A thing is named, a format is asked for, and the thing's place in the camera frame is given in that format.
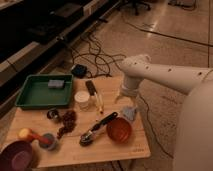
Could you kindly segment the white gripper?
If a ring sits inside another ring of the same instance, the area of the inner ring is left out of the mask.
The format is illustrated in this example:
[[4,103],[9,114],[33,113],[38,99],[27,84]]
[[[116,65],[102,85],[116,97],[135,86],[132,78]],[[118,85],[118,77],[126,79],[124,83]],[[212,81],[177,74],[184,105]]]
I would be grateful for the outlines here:
[[[126,96],[126,97],[129,97],[129,98],[132,98],[131,100],[132,100],[133,106],[134,106],[134,108],[137,110],[137,102],[136,102],[135,97],[136,97],[137,94],[138,94],[138,88],[137,88],[136,86],[133,86],[133,85],[128,86],[128,85],[122,84],[122,85],[120,86],[120,94],[121,94],[122,96]],[[117,97],[115,98],[115,104],[116,104],[119,100],[121,100],[122,96],[117,96]]]

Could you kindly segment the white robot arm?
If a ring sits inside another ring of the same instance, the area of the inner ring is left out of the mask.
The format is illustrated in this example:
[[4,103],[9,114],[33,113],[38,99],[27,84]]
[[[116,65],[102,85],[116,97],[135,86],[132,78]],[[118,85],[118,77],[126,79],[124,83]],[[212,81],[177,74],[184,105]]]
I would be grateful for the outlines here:
[[147,54],[125,58],[121,62],[123,81],[120,93],[135,97],[143,80],[149,80],[187,95],[185,105],[193,110],[213,111],[213,69],[153,64]]

